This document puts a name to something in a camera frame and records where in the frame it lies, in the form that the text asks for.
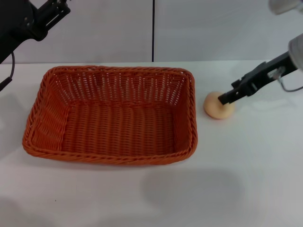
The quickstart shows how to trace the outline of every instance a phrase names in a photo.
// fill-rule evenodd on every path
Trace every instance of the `orange wicker basket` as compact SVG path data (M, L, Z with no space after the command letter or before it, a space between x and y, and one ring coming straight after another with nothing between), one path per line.
M175 68L60 66L43 77L27 153L112 165L164 165L197 146L195 82Z

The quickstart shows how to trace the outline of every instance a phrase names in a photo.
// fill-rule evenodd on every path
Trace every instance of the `white table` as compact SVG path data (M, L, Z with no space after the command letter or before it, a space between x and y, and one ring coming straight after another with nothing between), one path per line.
M0 92L2 227L301 227L303 92L277 82L237 102L225 121L202 111L205 95L261 61L116 63L168 66L196 79L199 142L188 160L168 166L113 167L28 155L21 146L27 115L44 73L59 64L16 65ZM0 66L1 79L10 65ZM303 73L287 76L303 85Z

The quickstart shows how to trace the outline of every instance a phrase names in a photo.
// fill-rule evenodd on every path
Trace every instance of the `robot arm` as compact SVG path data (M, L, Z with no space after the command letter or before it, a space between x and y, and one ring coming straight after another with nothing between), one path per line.
M25 40L43 40L48 31L69 14L67 0L48 0L37 9L29 0L0 0L0 63ZM12 74L0 83L0 91Z
M270 0L269 8L276 15L292 9L297 9L303 13L303 0ZM288 52L270 62L260 64L253 71L233 82L233 90L219 96L219 101L223 105L233 103L240 98L255 94L266 84L275 80L278 80L282 88L288 92L303 89L301 87L287 90L282 82L282 77L296 70L303 71L303 34L289 42Z

